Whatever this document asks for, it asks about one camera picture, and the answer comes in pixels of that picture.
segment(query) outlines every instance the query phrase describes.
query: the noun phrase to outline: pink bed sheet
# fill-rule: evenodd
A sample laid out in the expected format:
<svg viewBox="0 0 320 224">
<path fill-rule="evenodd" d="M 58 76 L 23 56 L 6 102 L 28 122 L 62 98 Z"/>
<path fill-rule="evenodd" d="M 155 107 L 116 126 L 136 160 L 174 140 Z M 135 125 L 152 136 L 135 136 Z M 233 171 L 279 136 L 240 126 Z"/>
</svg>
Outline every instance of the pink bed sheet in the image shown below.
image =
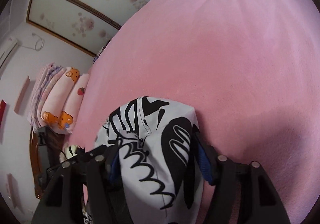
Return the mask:
<svg viewBox="0 0 320 224">
<path fill-rule="evenodd" d="M 92 149 L 107 116 L 137 97 L 188 104 L 220 153 L 262 163 L 300 223 L 320 194 L 319 36 L 312 0 L 152 0 L 92 67 L 70 144 Z"/>
</svg>

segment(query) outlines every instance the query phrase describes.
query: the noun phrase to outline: folded blanket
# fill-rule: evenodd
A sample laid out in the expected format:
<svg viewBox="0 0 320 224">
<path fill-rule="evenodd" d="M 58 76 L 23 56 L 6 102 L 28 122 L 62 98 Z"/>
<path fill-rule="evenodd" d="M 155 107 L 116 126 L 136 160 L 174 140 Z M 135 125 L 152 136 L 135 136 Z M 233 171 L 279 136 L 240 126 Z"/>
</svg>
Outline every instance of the folded blanket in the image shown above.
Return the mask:
<svg viewBox="0 0 320 224">
<path fill-rule="evenodd" d="M 38 104 L 38 108 L 37 108 L 37 115 L 36 115 L 36 126 L 33 126 L 33 129 L 35 132 L 37 132 L 37 130 L 41 127 L 44 127 L 46 125 L 46 123 L 42 120 L 41 118 L 41 111 L 44 105 L 44 102 L 46 101 L 49 93 L 51 92 L 52 88 L 54 87 L 54 85 L 57 83 L 57 81 L 61 78 L 61 76 L 66 72 L 66 68 L 62 68 L 49 82 L 49 84 L 47 85 L 47 87 L 45 88 L 40 100 L 39 100 L 39 104 Z"/>
<path fill-rule="evenodd" d="M 63 105 L 80 76 L 79 70 L 73 67 L 67 67 L 66 71 L 52 88 L 41 110 L 42 120 L 52 128 L 57 126 Z"/>
<path fill-rule="evenodd" d="M 71 133 L 74 129 L 89 78 L 89 74 L 83 74 L 74 85 L 60 115 L 59 129 L 66 130 L 68 133 Z"/>
<path fill-rule="evenodd" d="M 27 116 L 27 119 L 29 121 L 30 124 L 32 124 L 31 122 L 31 117 L 32 117 L 32 103 L 34 102 L 34 96 L 35 93 L 38 91 L 38 89 L 40 88 L 41 84 L 43 83 L 45 77 L 48 74 L 49 69 L 53 66 L 53 63 L 49 63 L 46 64 L 43 68 L 41 68 L 41 70 L 39 71 L 37 77 L 36 77 L 36 82 L 35 85 L 33 86 L 32 89 L 32 93 L 31 93 L 31 100 L 30 100 L 30 110 L 29 110 L 29 114 Z"/>
<path fill-rule="evenodd" d="M 56 66 L 54 63 L 51 63 L 44 67 L 38 82 L 36 83 L 36 87 L 34 88 L 34 92 L 31 98 L 31 103 L 30 103 L 30 112 L 29 112 L 29 122 L 35 129 L 38 129 L 38 124 L 37 124 L 37 108 L 38 104 L 40 101 L 40 98 L 51 81 L 51 79 L 62 69 L 61 66 Z"/>
</svg>

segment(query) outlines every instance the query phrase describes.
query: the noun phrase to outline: white cloth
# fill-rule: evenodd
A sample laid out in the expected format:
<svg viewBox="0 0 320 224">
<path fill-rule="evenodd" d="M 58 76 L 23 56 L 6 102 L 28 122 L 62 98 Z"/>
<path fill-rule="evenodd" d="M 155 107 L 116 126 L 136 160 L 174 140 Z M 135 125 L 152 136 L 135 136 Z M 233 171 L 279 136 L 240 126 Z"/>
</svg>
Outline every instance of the white cloth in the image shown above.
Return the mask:
<svg viewBox="0 0 320 224">
<path fill-rule="evenodd" d="M 118 139 L 124 193 L 134 224 L 196 222 L 203 178 L 189 155 L 197 125 L 193 107 L 141 97 L 111 113 L 99 130 L 95 147 Z M 190 165 L 195 170 L 192 194 L 183 189 L 190 181 L 185 179 Z"/>
</svg>

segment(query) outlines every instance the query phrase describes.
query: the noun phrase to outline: air conditioner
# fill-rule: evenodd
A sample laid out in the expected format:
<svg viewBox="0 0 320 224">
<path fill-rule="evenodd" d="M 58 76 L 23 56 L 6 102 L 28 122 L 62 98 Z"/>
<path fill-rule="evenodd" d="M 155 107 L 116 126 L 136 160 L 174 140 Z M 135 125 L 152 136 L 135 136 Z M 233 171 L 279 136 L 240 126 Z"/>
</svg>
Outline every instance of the air conditioner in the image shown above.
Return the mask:
<svg viewBox="0 0 320 224">
<path fill-rule="evenodd" d="M 18 41 L 15 37 L 9 36 L 4 39 L 0 46 L 0 77 L 8 64 L 10 58 L 18 48 Z"/>
</svg>

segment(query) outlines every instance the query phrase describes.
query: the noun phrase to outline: black wire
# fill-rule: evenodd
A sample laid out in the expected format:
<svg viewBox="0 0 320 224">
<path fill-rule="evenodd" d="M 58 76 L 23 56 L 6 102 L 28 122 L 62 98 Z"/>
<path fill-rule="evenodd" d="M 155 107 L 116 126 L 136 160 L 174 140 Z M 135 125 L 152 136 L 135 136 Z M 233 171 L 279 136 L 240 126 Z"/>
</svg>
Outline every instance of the black wire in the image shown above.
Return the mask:
<svg viewBox="0 0 320 224">
<path fill-rule="evenodd" d="M 53 147 L 53 146 L 51 146 L 51 145 L 49 145 L 49 144 L 38 144 L 38 146 L 48 146 L 48 147 L 50 147 L 50 148 L 52 148 L 52 149 L 59 150 L 59 151 L 66 157 L 66 159 L 67 159 L 67 156 L 66 156 L 66 154 L 64 153 L 64 151 L 60 150 L 59 148 Z"/>
</svg>

